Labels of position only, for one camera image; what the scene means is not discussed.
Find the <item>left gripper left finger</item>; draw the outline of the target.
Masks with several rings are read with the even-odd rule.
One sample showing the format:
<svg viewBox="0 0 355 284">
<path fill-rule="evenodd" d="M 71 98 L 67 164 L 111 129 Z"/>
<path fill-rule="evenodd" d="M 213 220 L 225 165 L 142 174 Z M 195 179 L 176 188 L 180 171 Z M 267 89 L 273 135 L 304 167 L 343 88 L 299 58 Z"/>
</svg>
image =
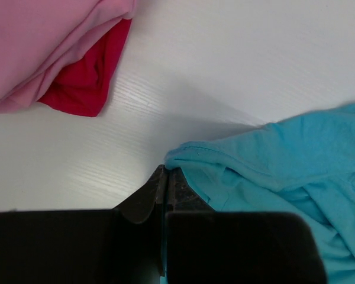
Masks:
<svg viewBox="0 0 355 284">
<path fill-rule="evenodd" d="M 112 209 L 0 212 L 0 283 L 159 283 L 166 171 Z"/>
</svg>

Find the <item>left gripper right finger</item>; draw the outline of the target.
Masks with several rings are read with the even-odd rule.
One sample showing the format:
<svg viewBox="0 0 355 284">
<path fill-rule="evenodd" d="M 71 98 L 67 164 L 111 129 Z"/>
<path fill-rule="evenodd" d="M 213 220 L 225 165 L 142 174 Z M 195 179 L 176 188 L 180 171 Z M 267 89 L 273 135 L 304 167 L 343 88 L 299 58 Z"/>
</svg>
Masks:
<svg viewBox="0 0 355 284">
<path fill-rule="evenodd" d="M 326 283 L 311 229 L 287 212 L 219 212 L 169 176 L 168 283 Z"/>
</svg>

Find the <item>turquoise t shirt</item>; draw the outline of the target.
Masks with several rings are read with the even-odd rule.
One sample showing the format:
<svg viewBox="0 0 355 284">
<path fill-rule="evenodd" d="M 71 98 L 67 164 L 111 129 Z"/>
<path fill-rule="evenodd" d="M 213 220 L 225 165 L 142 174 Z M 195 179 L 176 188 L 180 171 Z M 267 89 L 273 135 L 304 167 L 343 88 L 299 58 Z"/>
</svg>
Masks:
<svg viewBox="0 0 355 284">
<path fill-rule="evenodd" d="M 166 155 L 217 211 L 283 211 L 310 226 L 330 283 L 355 283 L 355 103 Z"/>
</svg>

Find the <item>red folded t shirt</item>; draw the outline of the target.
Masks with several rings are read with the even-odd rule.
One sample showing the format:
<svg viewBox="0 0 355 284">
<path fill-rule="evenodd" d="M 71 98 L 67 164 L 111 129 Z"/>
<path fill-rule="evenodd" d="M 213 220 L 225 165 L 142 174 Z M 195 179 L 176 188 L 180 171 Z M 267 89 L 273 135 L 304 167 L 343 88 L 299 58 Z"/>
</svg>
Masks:
<svg viewBox="0 0 355 284">
<path fill-rule="evenodd" d="M 38 101 L 67 114 L 97 117 L 107 102 L 131 23 L 121 20 L 82 59 L 64 67 Z"/>
</svg>

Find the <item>pink folded t shirt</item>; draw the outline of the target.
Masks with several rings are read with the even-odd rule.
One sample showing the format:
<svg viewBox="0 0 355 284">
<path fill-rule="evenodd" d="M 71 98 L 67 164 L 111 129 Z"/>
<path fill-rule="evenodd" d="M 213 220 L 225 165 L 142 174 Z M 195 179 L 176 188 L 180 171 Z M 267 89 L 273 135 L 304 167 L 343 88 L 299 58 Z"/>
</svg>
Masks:
<svg viewBox="0 0 355 284">
<path fill-rule="evenodd" d="M 0 113 L 40 99 L 136 1 L 0 1 Z"/>
</svg>

